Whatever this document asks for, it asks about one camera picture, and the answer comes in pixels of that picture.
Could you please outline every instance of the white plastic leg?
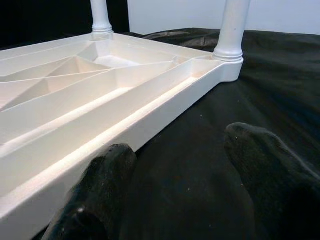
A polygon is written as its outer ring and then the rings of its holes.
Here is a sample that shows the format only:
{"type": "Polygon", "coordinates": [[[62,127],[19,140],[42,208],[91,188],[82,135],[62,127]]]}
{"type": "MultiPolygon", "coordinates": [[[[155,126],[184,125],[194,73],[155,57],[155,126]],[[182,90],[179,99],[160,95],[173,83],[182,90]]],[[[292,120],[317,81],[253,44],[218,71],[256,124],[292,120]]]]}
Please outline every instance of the white plastic leg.
{"type": "Polygon", "coordinates": [[[226,0],[219,42],[213,58],[224,62],[242,61],[242,38],[250,0],[226,0]]]}
{"type": "Polygon", "coordinates": [[[113,33],[109,21],[107,0],[90,0],[93,17],[92,33],[109,34],[113,33]]]}

